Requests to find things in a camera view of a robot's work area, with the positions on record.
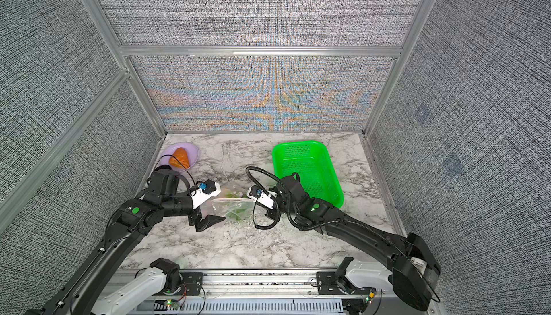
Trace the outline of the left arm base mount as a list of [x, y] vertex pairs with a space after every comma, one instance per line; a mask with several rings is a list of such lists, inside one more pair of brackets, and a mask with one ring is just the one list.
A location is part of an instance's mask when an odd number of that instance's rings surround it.
[[199, 296], [201, 294], [204, 273], [181, 272], [177, 263], [165, 258], [156, 259], [149, 267], [159, 269], [166, 276], [157, 295]]

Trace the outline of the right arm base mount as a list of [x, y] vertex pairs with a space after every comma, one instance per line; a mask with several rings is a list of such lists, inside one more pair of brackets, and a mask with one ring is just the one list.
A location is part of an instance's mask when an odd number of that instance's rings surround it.
[[362, 295], [371, 302], [376, 295], [372, 287], [355, 286], [346, 276], [348, 267], [352, 266], [353, 257], [346, 257], [334, 272], [317, 272], [315, 285], [320, 295]]

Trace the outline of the green chinese cabbage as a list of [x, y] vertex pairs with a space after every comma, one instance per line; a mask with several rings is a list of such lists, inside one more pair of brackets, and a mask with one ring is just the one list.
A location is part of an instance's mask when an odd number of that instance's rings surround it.
[[225, 217], [233, 221], [246, 220], [252, 213], [253, 202], [244, 192], [236, 192], [225, 200]]

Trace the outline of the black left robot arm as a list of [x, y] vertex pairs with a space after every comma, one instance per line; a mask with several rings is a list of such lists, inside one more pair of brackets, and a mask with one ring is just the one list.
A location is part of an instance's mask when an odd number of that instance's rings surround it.
[[[186, 184], [184, 192], [177, 190], [180, 182]], [[120, 291], [100, 297], [127, 255], [165, 217], [187, 217], [198, 233], [224, 221], [211, 214], [203, 217], [200, 209], [220, 192], [219, 183], [210, 179], [190, 184], [177, 171], [153, 171], [147, 187], [113, 213], [101, 241], [69, 282], [41, 308], [28, 309], [27, 314], [126, 314], [155, 293], [178, 292], [182, 284], [179, 266], [160, 258]]]

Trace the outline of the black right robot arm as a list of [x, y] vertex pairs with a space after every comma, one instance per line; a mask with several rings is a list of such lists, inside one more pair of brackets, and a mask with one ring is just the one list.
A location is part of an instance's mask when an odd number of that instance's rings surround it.
[[310, 197], [297, 173], [277, 179], [272, 190], [279, 211], [292, 226], [342, 240], [386, 267], [394, 293], [408, 306], [426, 311], [431, 302], [441, 301], [436, 293], [441, 266], [419, 235], [404, 237], [377, 229], [328, 201]]

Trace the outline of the clear zip-top bag pink dots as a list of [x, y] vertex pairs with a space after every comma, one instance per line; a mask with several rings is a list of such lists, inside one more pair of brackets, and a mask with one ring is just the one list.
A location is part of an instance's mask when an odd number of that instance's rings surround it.
[[255, 200], [248, 197], [247, 190], [229, 181], [221, 185], [221, 193], [204, 204], [205, 214], [225, 217], [227, 221], [243, 222], [253, 216]]

